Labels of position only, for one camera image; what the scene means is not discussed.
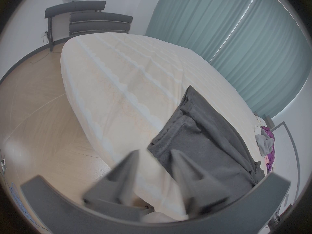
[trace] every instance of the teal curtain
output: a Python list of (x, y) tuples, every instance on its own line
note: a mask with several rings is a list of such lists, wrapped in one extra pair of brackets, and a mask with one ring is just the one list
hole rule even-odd
[(277, 0), (255, 0), (210, 64), (259, 116), (273, 117), (298, 94), (312, 66), (301, 29)]
[(193, 50), (253, 112), (273, 117), (302, 88), (312, 52), (282, 4), (251, 1), (159, 0), (146, 35)]
[(159, 0), (146, 35), (193, 50), (209, 61), (251, 0)]

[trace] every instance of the bed sheet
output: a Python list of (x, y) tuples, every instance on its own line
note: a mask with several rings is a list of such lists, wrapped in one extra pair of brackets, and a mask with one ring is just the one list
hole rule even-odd
[(64, 45), (61, 72), (73, 111), (109, 167), (140, 150), (134, 192), (158, 212), (187, 219), (178, 185), (147, 146), (189, 85), (238, 131), (266, 174), (254, 114), (228, 81), (190, 49), (123, 33), (81, 35)]

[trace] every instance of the gray garment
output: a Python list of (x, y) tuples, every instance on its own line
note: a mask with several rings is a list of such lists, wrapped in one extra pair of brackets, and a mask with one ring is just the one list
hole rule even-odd
[(228, 204), (264, 178), (241, 136), (192, 86), (148, 146), (172, 176), (171, 149), (184, 152), (225, 185), (232, 194)]
[(263, 128), (261, 128), (261, 134), (255, 136), (255, 140), (258, 144), (260, 154), (262, 157), (268, 155), (273, 150), (274, 139), (272, 139)]

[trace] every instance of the wooden floor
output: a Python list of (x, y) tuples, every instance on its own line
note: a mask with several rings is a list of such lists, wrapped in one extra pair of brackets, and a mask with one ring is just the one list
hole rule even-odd
[[(49, 50), (34, 55), (0, 85), (0, 149), (7, 166), (4, 177), (10, 186), (12, 182), (16, 185), (21, 201), (40, 225), (22, 196), (22, 183), (40, 174), (62, 194), (82, 204), (82, 194), (109, 171), (67, 100), (60, 72), (62, 47), (55, 46), (46, 57)], [(3, 178), (0, 182), (8, 189)]]

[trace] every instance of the bed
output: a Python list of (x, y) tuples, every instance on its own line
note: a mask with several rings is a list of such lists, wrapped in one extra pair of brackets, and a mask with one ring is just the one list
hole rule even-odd
[(189, 85), (237, 130), (266, 174), (255, 141), (258, 120), (227, 80), (190, 49), (123, 33), (81, 35), (64, 45), (61, 72), (73, 111), (110, 168), (140, 150), (134, 192), (157, 212), (187, 218), (178, 185), (147, 146)]

